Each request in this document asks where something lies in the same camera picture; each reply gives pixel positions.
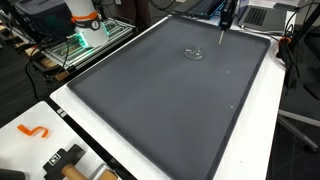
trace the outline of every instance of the black mat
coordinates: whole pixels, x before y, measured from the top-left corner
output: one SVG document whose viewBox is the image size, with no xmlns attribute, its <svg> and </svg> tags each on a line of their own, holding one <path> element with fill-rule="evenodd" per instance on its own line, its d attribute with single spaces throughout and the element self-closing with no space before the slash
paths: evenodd
<svg viewBox="0 0 320 180">
<path fill-rule="evenodd" d="M 169 18 L 68 86 L 169 177 L 212 179 L 269 47 L 220 33 Z M 186 58 L 197 47 L 205 58 Z"/>
</svg>

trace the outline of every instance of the cable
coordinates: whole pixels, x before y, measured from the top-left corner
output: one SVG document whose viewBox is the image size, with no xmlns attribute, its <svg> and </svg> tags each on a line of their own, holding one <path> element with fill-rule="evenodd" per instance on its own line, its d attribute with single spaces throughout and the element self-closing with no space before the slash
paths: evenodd
<svg viewBox="0 0 320 180">
<path fill-rule="evenodd" d="M 35 48 L 31 51 L 30 56 L 29 56 L 29 58 L 28 58 L 28 61 L 27 61 L 26 65 L 25 65 L 25 69 L 24 69 L 24 70 L 25 70 L 25 73 L 26 73 L 27 76 L 28 76 L 28 79 L 29 79 L 30 82 L 31 82 L 32 89 L 33 89 L 33 93 L 34 93 L 34 97 L 35 97 L 35 99 L 37 100 L 37 102 L 39 102 L 40 100 L 39 100 L 39 97 L 38 97 L 38 94 L 37 94 L 37 89 L 36 89 L 35 83 L 34 83 L 34 81 L 33 81 L 33 78 L 31 77 L 32 74 L 31 74 L 31 70 L 30 70 L 30 67 L 29 67 L 29 63 L 30 63 L 30 61 L 31 61 L 31 58 L 32 58 L 34 52 L 35 52 L 42 44 L 44 44 L 48 39 L 50 39 L 54 34 L 55 34 L 55 33 L 53 33 L 52 35 L 50 35 L 49 37 L 47 37 L 46 39 L 44 39 L 40 44 L 38 44 L 38 45 L 35 46 Z M 67 58 L 68 58 L 68 54 L 69 54 L 69 45 L 68 45 L 66 60 L 67 60 Z"/>
<path fill-rule="evenodd" d="M 309 15 L 309 12 L 310 12 L 310 9 L 311 9 L 311 6 L 309 6 L 309 8 L 308 8 L 308 11 L 307 11 L 307 14 L 306 14 L 306 16 L 304 17 L 303 23 L 305 23 L 305 22 L 306 22 L 306 20 L 307 20 L 307 17 L 308 17 L 308 15 Z"/>
<path fill-rule="evenodd" d="M 175 2 L 176 2 L 176 0 L 173 0 L 170 4 L 168 4 L 166 7 L 160 7 L 159 5 L 157 5 L 155 2 L 153 2 L 153 0 L 149 0 L 149 2 L 150 2 L 150 4 L 154 7 L 154 8 L 156 8 L 156 9 L 158 9 L 158 10 L 160 10 L 160 11 L 166 11 L 168 8 L 170 8 Z"/>
<path fill-rule="evenodd" d="M 286 23 L 286 26 L 285 26 L 285 32 L 284 32 L 284 36 L 285 36 L 285 37 L 287 37 L 287 29 L 288 29 L 288 26 L 289 26 L 289 23 L 290 23 L 291 19 L 292 19 L 301 9 L 303 9 L 303 8 L 305 8 L 305 7 L 308 7 L 308 6 L 311 6 L 311 5 L 314 5 L 314 4 L 320 5 L 320 3 L 317 3 L 317 2 L 308 3 L 308 4 L 304 5 L 304 6 L 301 6 L 301 7 L 298 9 L 298 11 L 294 12 L 294 13 L 291 15 L 291 17 L 289 18 L 289 20 L 288 20 L 288 22 Z"/>
<path fill-rule="evenodd" d="M 269 37 L 271 37 L 272 39 L 274 39 L 276 41 L 279 41 L 279 39 L 275 38 L 274 36 L 281 36 L 281 34 L 276 34 L 276 33 L 271 34 L 271 33 L 267 33 L 267 32 L 252 31 L 252 30 L 246 29 L 246 28 L 242 28 L 242 29 L 245 30 L 245 31 L 251 32 L 251 33 L 269 36 Z"/>
<path fill-rule="evenodd" d="M 13 27 L 12 27 L 12 24 L 11 24 L 11 23 L 12 23 L 12 20 L 13 20 L 13 18 L 12 18 L 12 16 L 11 16 L 11 19 L 10 19 L 10 21 L 9 21 L 10 34 L 11 34 L 11 38 L 12 38 L 14 44 L 17 45 L 18 42 L 15 40 L 15 37 L 14 37 L 14 35 L 13 35 Z"/>
<path fill-rule="evenodd" d="M 24 38 L 26 38 L 27 40 L 29 40 L 29 42 L 28 42 L 28 44 L 31 44 L 32 43 L 32 39 L 30 38 L 30 37 L 28 37 L 25 33 L 24 33 L 24 31 L 21 29 L 21 27 L 18 25 L 18 23 L 16 22 L 16 20 L 14 19 L 14 17 L 13 16 L 11 16 L 11 19 L 12 19 L 12 21 L 13 21 L 13 23 L 15 24 L 15 26 L 19 29 L 19 31 L 21 32 L 21 33 L 19 33 L 18 31 L 15 31 L 15 33 L 17 33 L 17 34 L 19 34 L 20 36 L 22 36 L 22 37 L 24 37 Z"/>
<path fill-rule="evenodd" d="M 36 98 L 37 102 L 40 102 L 39 97 L 38 97 L 38 94 L 37 94 L 36 86 L 35 86 L 35 84 L 34 84 L 33 79 L 31 78 L 31 76 L 30 76 L 30 74 L 29 74 L 29 69 L 28 69 L 28 63 L 29 63 L 29 61 L 31 60 L 31 56 L 33 55 L 33 53 L 36 51 L 37 48 L 38 48 L 38 46 L 37 46 L 36 48 L 34 48 L 33 51 L 31 52 L 31 54 L 30 54 L 30 56 L 29 56 L 29 59 L 28 59 L 28 62 L 27 62 L 27 64 L 26 64 L 24 70 L 25 70 L 25 72 L 26 72 L 26 74 L 27 74 L 27 76 L 28 76 L 28 78 L 29 78 L 29 80 L 30 80 L 30 82 L 31 82 L 34 97 Z"/>
<path fill-rule="evenodd" d="M 300 77 L 300 73 L 299 73 L 299 69 L 298 69 L 298 60 L 294 59 L 292 52 L 289 48 L 289 43 L 291 41 L 291 38 L 289 38 L 289 37 L 291 37 L 293 34 L 293 32 L 292 32 L 293 25 L 291 24 L 289 26 L 289 23 L 292 20 L 292 18 L 301 9 L 309 7 L 309 6 L 311 7 L 314 4 L 320 5 L 320 3 L 315 3 L 315 2 L 308 3 L 304 6 L 299 7 L 297 9 L 297 11 L 292 14 L 292 16 L 289 18 L 288 22 L 286 23 L 285 33 L 284 33 L 283 37 L 279 40 L 279 55 L 286 66 L 286 73 L 285 73 L 286 76 L 285 76 L 285 82 L 284 82 L 284 85 L 287 87 L 286 95 L 288 95 L 290 90 L 295 91 L 295 89 L 296 89 L 296 76 Z"/>
<path fill-rule="evenodd" d="M 29 70 L 29 74 L 30 76 L 34 79 L 34 80 L 37 80 L 37 81 L 40 81 L 40 82 L 44 82 L 44 81 L 52 81 L 63 69 L 64 69 L 64 66 L 65 64 L 67 63 L 67 60 L 68 60 L 68 56 L 69 56 L 69 42 L 66 40 L 65 43 L 67 44 L 67 51 L 66 51 L 66 56 L 64 58 L 64 62 L 62 64 L 62 66 L 60 66 L 59 70 L 52 76 L 49 76 L 47 78 L 44 78 L 44 79 L 38 79 L 37 77 L 35 77 L 32 72 L 31 72 L 31 69 L 30 69 L 30 65 L 28 66 L 28 70 Z"/>
</svg>

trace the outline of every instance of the laptop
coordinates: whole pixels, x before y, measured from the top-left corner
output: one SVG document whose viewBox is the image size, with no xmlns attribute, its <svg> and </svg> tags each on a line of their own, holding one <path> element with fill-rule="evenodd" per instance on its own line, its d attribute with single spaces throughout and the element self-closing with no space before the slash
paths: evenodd
<svg viewBox="0 0 320 180">
<path fill-rule="evenodd" d="M 284 31 L 287 11 L 248 4 L 249 0 L 240 0 L 239 26 L 259 31 Z"/>
<path fill-rule="evenodd" d="M 201 19 L 211 19 L 222 8 L 223 2 L 224 0 L 186 0 L 173 9 L 173 12 Z"/>
</svg>

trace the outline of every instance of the white table surface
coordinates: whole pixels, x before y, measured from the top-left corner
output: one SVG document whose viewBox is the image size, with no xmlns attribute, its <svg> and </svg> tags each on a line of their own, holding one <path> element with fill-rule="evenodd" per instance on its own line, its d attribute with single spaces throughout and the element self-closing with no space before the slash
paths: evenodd
<svg viewBox="0 0 320 180">
<path fill-rule="evenodd" d="M 20 124 L 30 130 L 43 126 L 49 133 L 44 139 L 41 138 L 43 131 L 27 136 L 17 129 Z M 48 104 L 39 102 L 0 129 L 0 168 L 22 171 L 30 180 L 44 179 L 43 165 L 60 148 L 68 151 L 74 144 L 86 151 L 75 167 L 89 177 L 103 160 Z"/>
<path fill-rule="evenodd" d="M 206 23 L 217 22 L 214 19 Z M 274 41 L 261 64 L 214 180 L 260 180 L 266 177 L 285 75 L 283 63 L 275 58 L 276 45 Z M 169 179 L 66 85 L 50 97 L 137 179 Z"/>
</svg>

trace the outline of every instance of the orange object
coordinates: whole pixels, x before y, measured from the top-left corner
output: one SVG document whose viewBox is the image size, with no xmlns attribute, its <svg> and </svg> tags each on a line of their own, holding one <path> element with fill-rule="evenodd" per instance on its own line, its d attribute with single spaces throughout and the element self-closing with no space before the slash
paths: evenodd
<svg viewBox="0 0 320 180">
<path fill-rule="evenodd" d="M 95 19 L 96 17 L 98 16 L 98 13 L 95 11 L 95 12 L 92 12 L 90 13 L 89 15 L 87 16 L 72 16 L 72 22 L 75 22 L 76 20 L 87 20 L 87 19 Z"/>
<path fill-rule="evenodd" d="M 118 177 L 113 172 L 106 170 L 103 174 L 99 177 L 99 180 L 117 180 Z"/>
<path fill-rule="evenodd" d="M 88 180 L 73 164 L 69 163 L 64 166 L 61 173 L 65 175 L 69 180 Z"/>
<path fill-rule="evenodd" d="M 24 134 L 28 135 L 28 136 L 32 136 L 33 134 L 35 134 L 36 132 L 39 132 L 41 130 L 44 130 L 44 133 L 42 134 L 42 138 L 45 138 L 48 135 L 48 129 L 42 126 L 37 126 L 36 128 L 32 129 L 31 131 L 26 128 L 24 125 L 20 124 L 17 127 L 20 131 L 22 131 Z"/>
<path fill-rule="evenodd" d="M 280 38 L 278 44 L 280 45 L 284 41 L 286 41 L 289 44 L 291 42 L 291 38 L 283 36 L 282 38 Z"/>
</svg>

